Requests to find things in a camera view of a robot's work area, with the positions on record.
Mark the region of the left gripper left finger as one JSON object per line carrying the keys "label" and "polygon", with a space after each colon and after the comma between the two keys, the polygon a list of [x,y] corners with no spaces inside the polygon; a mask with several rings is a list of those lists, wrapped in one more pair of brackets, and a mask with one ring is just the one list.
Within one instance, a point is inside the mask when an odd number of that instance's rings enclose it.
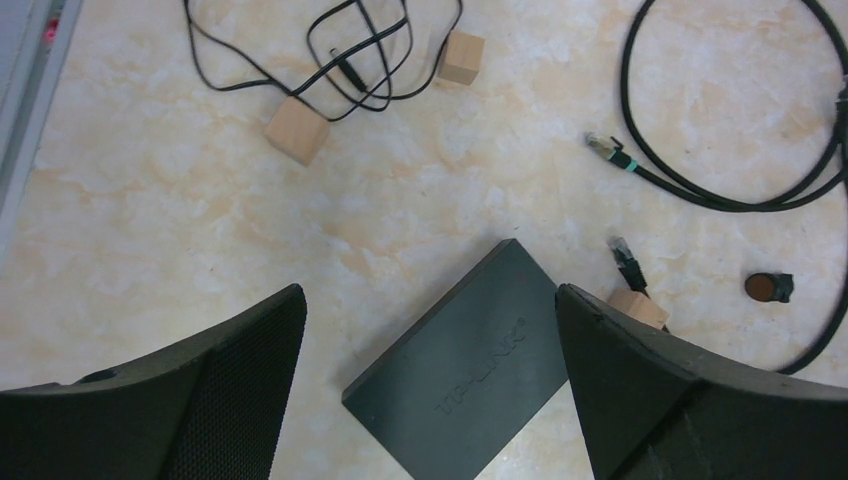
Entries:
{"label": "left gripper left finger", "polygon": [[5,479],[266,479],[307,319],[290,285],[72,384],[1,394]]}

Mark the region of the black power adapter with cord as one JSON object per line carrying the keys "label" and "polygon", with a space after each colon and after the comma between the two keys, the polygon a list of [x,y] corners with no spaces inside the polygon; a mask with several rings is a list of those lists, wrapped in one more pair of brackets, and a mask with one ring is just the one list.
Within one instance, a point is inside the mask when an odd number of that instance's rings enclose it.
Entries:
{"label": "black power adapter with cord", "polygon": [[[306,107],[313,113],[317,114],[320,118],[331,123],[342,121],[357,110],[366,110],[375,113],[383,112],[396,101],[410,100],[426,91],[433,83],[437,73],[439,72],[440,64],[446,57],[449,38],[452,34],[457,32],[457,26],[462,19],[465,10],[465,4],[462,1],[458,1],[456,3],[456,13],[453,16],[452,23],[436,50],[428,75],[412,90],[404,93],[397,93],[395,91],[394,76],[409,60],[409,57],[412,54],[412,49],[415,46],[414,31],[410,20],[408,3],[406,1],[402,1],[400,3],[400,8],[402,10],[400,19],[382,30],[376,28],[372,16],[365,7],[365,3],[362,1],[342,1],[321,14],[313,21],[306,32],[306,46],[313,61],[315,62],[317,70],[297,87],[287,86],[283,81],[271,74],[243,50],[237,48],[231,43],[221,40],[202,28],[193,17],[192,6],[189,1],[184,1],[182,3],[182,7],[186,20],[186,32],[191,59],[199,79],[207,88],[215,92],[230,93],[260,87],[273,87],[288,97],[303,101],[304,94],[310,88],[319,81],[325,80],[330,83],[339,95],[350,102],[348,110],[338,116],[331,117],[325,115],[320,111],[320,109],[311,104],[307,104]],[[326,62],[321,61],[313,42],[315,30],[330,18],[351,7],[354,7],[359,11],[362,20],[370,32],[370,35],[366,37],[366,39],[345,50],[330,50],[328,52],[330,55],[329,60]],[[404,31],[406,33],[408,47],[404,56],[398,60],[396,64],[391,64],[385,48],[385,41],[400,31]],[[217,85],[213,83],[206,75],[206,72],[201,65],[197,52],[197,35],[201,35],[201,37],[206,40],[235,54],[238,58],[245,61],[250,67],[258,72],[259,77],[257,79],[228,85]],[[356,69],[350,63],[350,59],[362,51],[372,47],[377,49],[377,54],[379,55],[382,65],[382,75],[378,78],[376,83],[369,85],[364,82],[361,76],[359,76]]]}

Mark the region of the black network switch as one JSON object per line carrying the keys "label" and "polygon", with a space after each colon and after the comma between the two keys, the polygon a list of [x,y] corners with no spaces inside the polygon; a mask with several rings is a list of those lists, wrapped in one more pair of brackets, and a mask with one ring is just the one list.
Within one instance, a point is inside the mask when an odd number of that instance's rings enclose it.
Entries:
{"label": "black network switch", "polygon": [[416,479],[472,479],[568,378],[554,281],[499,242],[343,392]]}

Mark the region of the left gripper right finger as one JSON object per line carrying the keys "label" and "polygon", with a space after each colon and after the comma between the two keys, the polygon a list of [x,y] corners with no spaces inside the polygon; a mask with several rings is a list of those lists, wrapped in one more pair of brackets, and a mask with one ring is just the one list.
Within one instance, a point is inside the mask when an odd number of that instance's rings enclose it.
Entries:
{"label": "left gripper right finger", "polygon": [[843,479],[847,391],[754,368],[574,285],[555,296],[598,479]]}

